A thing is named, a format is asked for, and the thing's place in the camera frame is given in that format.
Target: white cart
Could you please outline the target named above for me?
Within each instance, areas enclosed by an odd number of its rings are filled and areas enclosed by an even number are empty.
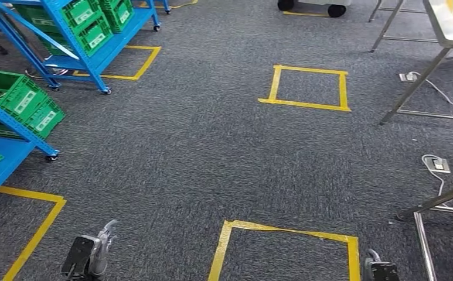
[[[296,0],[278,0],[278,9],[281,11],[290,11],[293,9]],[[346,11],[352,0],[297,0],[300,3],[330,5],[328,7],[328,15],[331,18],[338,18]]]

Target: table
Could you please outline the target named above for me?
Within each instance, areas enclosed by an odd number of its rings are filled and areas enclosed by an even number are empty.
[[[383,37],[386,30],[390,27],[393,18],[403,7],[404,3],[405,0],[399,0],[396,8],[394,9],[394,12],[392,13],[390,19],[387,21],[387,24],[384,27],[384,31],[382,31],[382,34],[380,36]],[[388,112],[380,121],[381,125],[384,125],[386,122],[388,122],[395,113],[453,119],[453,115],[448,114],[436,114],[401,109],[401,107],[407,102],[407,100],[416,92],[416,90],[425,82],[425,80],[428,79],[430,74],[447,58],[448,53],[453,49],[453,0],[423,0],[423,4],[435,31],[435,35],[438,39],[438,44],[440,44],[443,49],[433,60],[433,62],[421,73],[421,75],[418,77],[418,80],[416,80],[416,82],[414,82],[411,87],[399,98],[397,104],[393,107],[393,109]]]

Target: crate label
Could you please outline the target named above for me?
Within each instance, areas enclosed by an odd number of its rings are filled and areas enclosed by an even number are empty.
[[[119,17],[119,20],[121,23],[124,23],[128,17],[130,17],[130,12],[128,12],[128,10],[124,11],[124,13],[122,13],[122,16]]]
[[[6,130],[0,130],[0,135],[6,135],[6,136],[18,136],[18,134],[14,131],[6,131]]]
[[[87,20],[92,15],[93,15],[93,11],[91,9],[88,9],[88,10],[84,11],[81,15],[74,18],[74,21],[77,24],[80,24],[80,23],[84,22],[85,20]]]
[[[91,42],[90,42],[90,47],[93,49],[95,48],[100,42],[102,42],[102,40],[105,39],[105,34],[103,33],[100,33],[97,38],[93,39]]]
[[[14,111],[21,114],[26,107],[28,107],[28,104],[31,102],[31,100],[36,96],[36,93],[33,91],[29,91],[23,100],[18,104],[16,108],[14,108]]]
[[[49,26],[55,26],[54,21],[51,20],[51,19],[35,19],[35,18],[31,18],[31,20],[33,21],[33,24],[34,24],[34,25],[49,25]]]
[[[45,118],[40,122],[40,124],[36,125],[35,129],[40,132],[43,131],[43,129],[45,129],[45,127],[52,121],[55,115],[57,115],[57,113],[50,111],[47,116],[45,116]]]

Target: gray carpet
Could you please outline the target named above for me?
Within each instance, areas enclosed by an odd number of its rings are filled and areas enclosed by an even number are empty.
[[[63,81],[50,92],[66,112],[48,138],[59,160],[35,152],[6,185],[67,204],[16,279],[61,280],[73,238],[116,218],[106,280],[206,280],[223,221],[245,220],[357,236],[361,257],[373,247],[401,280],[426,281],[414,223],[393,215],[437,193],[423,154],[450,161],[442,177],[453,188],[453,121],[377,123],[408,86],[397,74],[422,70],[440,47],[383,42],[368,53],[388,14],[367,23],[374,1],[354,2],[329,19],[283,15],[275,0],[199,0],[160,11],[162,31],[147,26],[132,39],[162,46],[138,81],[106,79],[109,96]],[[424,15],[401,15],[391,34],[433,36]],[[0,42],[11,51],[0,69],[23,71],[26,60],[1,34]],[[108,71],[129,75],[147,57],[124,50]],[[274,64],[348,71],[352,112],[259,103]],[[453,99],[453,63],[431,80]],[[332,76],[283,72],[279,95],[336,104],[335,85]],[[407,107],[453,113],[428,86]],[[0,279],[51,206],[0,194]],[[453,216],[425,224],[438,280],[453,281]],[[348,280],[346,272],[336,242],[236,229],[221,280]]]

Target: black wheel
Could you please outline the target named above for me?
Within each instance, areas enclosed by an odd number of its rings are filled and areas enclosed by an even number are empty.
[[[295,0],[278,0],[278,9],[280,11],[290,11],[294,8]]]
[[[55,161],[55,160],[57,160],[58,158],[59,158],[59,155],[58,155],[58,154],[55,155],[55,156],[54,156],[54,155],[47,155],[47,156],[45,156],[45,159],[47,159],[48,161]]]
[[[328,15],[330,18],[338,18],[340,16],[343,16],[343,14],[347,11],[347,8],[342,5],[330,5],[328,7]]]

